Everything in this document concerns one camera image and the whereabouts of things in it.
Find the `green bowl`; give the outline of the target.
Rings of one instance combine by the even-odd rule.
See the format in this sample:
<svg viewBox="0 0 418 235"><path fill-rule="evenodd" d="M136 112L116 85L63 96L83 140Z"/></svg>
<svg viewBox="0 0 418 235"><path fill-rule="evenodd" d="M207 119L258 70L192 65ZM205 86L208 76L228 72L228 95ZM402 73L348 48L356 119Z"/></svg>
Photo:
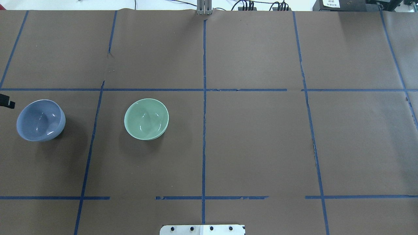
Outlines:
<svg viewBox="0 0 418 235"><path fill-rule="evenodd" d="M145 98L135 101L124 115L124 128L138 140L155 140L169 124L167 107L159 100Z"/></svg>

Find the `blue bowl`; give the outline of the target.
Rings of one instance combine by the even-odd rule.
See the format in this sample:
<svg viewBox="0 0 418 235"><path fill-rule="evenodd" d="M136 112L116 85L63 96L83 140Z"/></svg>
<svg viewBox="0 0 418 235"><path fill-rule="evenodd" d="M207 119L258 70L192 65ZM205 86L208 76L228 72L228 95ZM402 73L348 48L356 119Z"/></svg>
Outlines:
<svg viewBox="0 0 418 235"><path fill-rule="evenodd" d="M58 137L66 125L62 108L52 100L36 100L18 116L16 129L20 137L31 142L45 142Z"/></svg>

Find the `aluminium frame post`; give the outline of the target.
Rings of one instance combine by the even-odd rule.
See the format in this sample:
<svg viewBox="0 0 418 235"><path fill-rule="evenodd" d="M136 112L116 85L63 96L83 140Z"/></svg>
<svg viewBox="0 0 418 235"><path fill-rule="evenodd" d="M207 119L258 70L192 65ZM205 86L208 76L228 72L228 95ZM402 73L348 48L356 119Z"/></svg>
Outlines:
<svg viewBox="0 0 418 235"><path fill-rule="evenodd" d="M212 13L212 0L197 0L197 15L211 15Z"/></svg>

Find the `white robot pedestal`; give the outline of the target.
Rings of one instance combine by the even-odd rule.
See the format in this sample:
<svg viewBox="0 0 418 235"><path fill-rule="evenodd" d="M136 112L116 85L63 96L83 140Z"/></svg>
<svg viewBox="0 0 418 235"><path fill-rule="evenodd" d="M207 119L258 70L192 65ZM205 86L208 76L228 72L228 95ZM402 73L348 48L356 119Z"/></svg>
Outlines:
<svg viewBox="0 0 418 235"><path fill-rule="evenodd" d="M160 235L245 235L245 225L169 225L163 226Z"/></svg>

